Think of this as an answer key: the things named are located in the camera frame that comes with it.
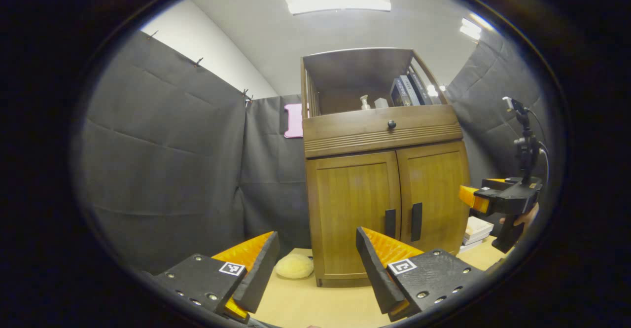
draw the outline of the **white wall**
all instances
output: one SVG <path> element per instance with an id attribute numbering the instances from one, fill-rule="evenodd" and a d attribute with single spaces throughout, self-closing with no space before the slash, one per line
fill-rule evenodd
<path id="1" fill-rule="evenodd" d="M 278 96 L 241 50 L 192 0 L 182 0 L 140 29 L 255 99 Z"/>

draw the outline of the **drawer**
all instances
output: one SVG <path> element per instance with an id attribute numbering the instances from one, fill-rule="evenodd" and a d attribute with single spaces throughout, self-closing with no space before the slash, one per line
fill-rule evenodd
<path id="1" fill-rule="evenodd" d="M 396 127 L 388 128 L 388 121 Z M 305 157 L 462 139 L 451 105 L 356 110 L 302 120 Z"/>

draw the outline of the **stack of papers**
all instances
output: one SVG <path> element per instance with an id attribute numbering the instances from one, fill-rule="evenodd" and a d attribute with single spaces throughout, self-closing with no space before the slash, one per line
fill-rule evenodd
<path id="1" fill-rule="evenodd" d="M 493 224 L 477 217 L 469 217 L 467 229 L 464 231 L 460 253 L 482 244 L 482 240 L 487 238 L 493 230 Z"/>

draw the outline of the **ceiling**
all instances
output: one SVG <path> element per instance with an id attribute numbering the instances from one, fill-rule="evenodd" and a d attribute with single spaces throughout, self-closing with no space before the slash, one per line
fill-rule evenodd
<path id="1" fill-rule="evenodd" d="M 284 0 L 193 0 L 279 95 L 300 94 L 300 56 L 362 47 L 412 48 L 447 85 L 475 49 L 459 32 L 469 10 L 456 0 L 390 0 L 391 12 L 319 11 L 293 16 Z"/>

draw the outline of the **hand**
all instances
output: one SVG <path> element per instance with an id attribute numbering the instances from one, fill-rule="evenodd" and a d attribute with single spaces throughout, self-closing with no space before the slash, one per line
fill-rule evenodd
<path id="1" fill-rule="evenodd" d="M 530 223 L 532 223 L 532 220 L 534 220 L 535 216 L 537 216 L 537 212 L 538 211 L 539 211 L 539 202 L 534 204 L 534 207 L 532 207 L 532 210 L 530 210 L 528 213 L 520 215 L 515 220 L 513 225 L 520 225 L 520 224 L 523 223 L 524 224 L 524 232 L 525 232 L 528 229 L 528 227 L 530 227 Z M 503 224 L 505 220 L 506 220 L 506 218 L 500 218 L 500 224 Z"/>

